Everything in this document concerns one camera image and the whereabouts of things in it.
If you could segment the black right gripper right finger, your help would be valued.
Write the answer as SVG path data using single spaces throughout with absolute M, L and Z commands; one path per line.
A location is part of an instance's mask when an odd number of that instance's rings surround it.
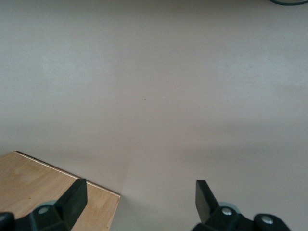
M 219 203 L 205 180 L 196 181 L 195 205 L 201 222 L 194 231 L 287 231 L 277 216 L 257 214 L 253 220 L 230 203 Z

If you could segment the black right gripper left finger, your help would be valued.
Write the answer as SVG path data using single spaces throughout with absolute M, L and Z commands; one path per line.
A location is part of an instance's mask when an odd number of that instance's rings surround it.
M 2 231 L 70 231 L 87 205 L 87 181 L 77 179 L 56 201 L 44 202 L 26 216 L 16 219 L 0 213 Z

